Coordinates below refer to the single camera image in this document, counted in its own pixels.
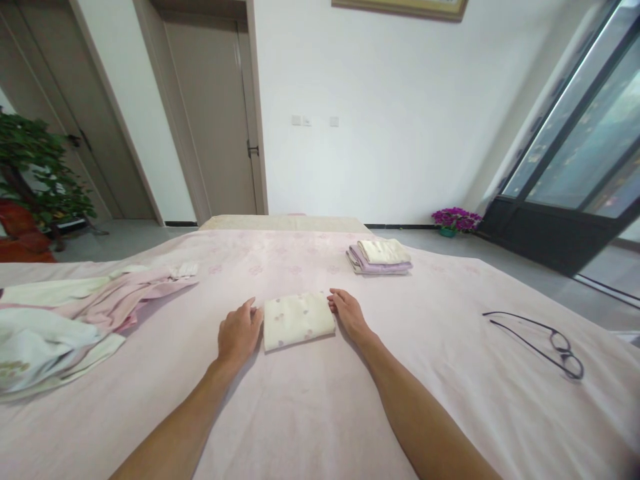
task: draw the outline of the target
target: sliding glass door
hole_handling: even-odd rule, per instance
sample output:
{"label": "sliding glass door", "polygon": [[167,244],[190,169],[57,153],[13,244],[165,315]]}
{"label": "sliding glass door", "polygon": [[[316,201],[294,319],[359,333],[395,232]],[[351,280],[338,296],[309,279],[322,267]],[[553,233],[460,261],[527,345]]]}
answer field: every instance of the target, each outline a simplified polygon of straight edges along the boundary
{"label": "sliding glass door", "polygon": [[480,233],[573,276],[639,215],[636,19],[575,107],[547,118]]}

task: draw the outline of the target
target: picture frame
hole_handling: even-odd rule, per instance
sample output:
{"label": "picture frame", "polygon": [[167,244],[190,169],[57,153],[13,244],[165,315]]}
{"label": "picture frame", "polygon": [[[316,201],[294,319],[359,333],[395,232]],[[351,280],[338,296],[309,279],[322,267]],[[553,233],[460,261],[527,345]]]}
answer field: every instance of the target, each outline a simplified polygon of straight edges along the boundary
{"label": "picture frame", "polygon": [[459,23],[465,16],[467,2],[468,0],[331,0],[331,5]]}

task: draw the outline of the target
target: door handle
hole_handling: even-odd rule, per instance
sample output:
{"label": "door handle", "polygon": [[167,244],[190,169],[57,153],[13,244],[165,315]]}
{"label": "door handle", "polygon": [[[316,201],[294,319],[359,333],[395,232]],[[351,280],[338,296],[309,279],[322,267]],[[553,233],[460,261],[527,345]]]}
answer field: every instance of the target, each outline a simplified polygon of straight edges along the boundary
{"label": "door handle", "polygon": [[258,154],[258,156],[260,156],[260,147],[257,146],[257,145],[255,147],[250,146],[249,140],[247,140],[247,156],[249,158],[251,158],[251,152],[253,150],[255,150],[255,152]]}
{"label": "door handle", "polygon": [[67,135],[67,140],[69,140],[69,143],[74,147],[78,148],[80,146],[80,140],[82,140],[82,138],[76,137],[75,135]]}

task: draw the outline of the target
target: flower pot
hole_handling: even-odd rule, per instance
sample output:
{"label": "flower pot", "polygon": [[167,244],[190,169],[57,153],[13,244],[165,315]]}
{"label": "flower pot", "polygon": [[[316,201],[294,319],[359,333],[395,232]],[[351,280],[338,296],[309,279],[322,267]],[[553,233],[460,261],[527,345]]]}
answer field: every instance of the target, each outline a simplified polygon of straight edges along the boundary
{"label": "flower pot", "polygon": [[455,237],[455,230],[451,230],[451,229],[448,229],[448,228],[440,227],[440,235],[442,235],[443,237],[454,238]]}

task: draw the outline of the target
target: mattress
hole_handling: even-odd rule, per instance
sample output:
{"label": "mattress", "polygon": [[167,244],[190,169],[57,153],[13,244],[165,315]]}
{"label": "mattress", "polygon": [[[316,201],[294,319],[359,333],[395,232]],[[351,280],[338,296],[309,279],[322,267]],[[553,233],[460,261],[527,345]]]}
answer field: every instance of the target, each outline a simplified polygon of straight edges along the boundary
{"label": "mattress", "polygon": [[371,233],[353,217],[308,217],[306,215],[218,215],[200,230],[278,230]]}
{"label": "mattress", "polygon": [[[469,258],[407,249],[406,277],[353,274],[371,234],[208,230],[126,261],[0,265],[0,284],[104,275],[131,263],[197,261],[200,284],[140,311],[140,324],[84,377],[0,405],[0,478],[107,479],[191,392],[217,355],[227,312],[339,287],[389,350],[504,478],[624,476],[638,456],[640,350]],[[482,316],[509,311],[560,330],[580,382]],[[555,355],[544,331],[512,323]],[[338,328],[265,354],[235,380],[194,478],[414,479],[358,352]]]}

